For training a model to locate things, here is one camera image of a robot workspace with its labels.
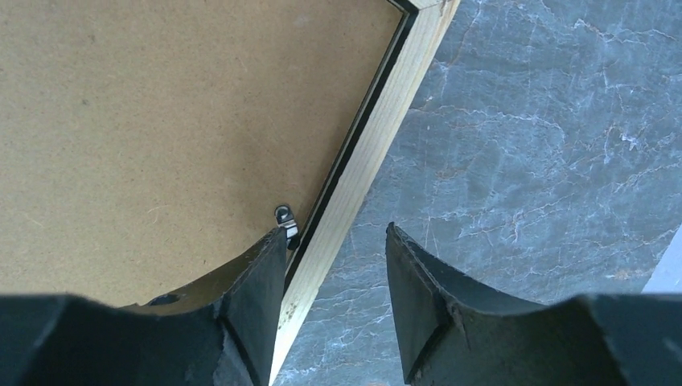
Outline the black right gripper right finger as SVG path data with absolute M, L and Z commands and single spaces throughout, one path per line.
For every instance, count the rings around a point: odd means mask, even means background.
M 678 385 L 679 294 L 582 294 L 546 306 L 425 251 L 395 224 L 385 256 L 408 385 Z

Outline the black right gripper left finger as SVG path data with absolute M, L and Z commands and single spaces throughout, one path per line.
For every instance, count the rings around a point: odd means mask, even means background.
M 145 305 L 73 294 L 1 298 L 4 385 L 266 385 L 286 275 L 275 228 Z

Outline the brown backing board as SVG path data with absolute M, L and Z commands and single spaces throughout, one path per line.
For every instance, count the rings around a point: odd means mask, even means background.
M 4 1 L 1 291 L 144 303 L 304 221 L 386 1 Z

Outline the wooden picture frame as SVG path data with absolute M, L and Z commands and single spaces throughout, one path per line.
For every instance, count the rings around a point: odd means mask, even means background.
M 400 11 L 400 21 L 287 268 L 271 381 L 277 378 L 290 352 L 460 2 L 391 4 Z

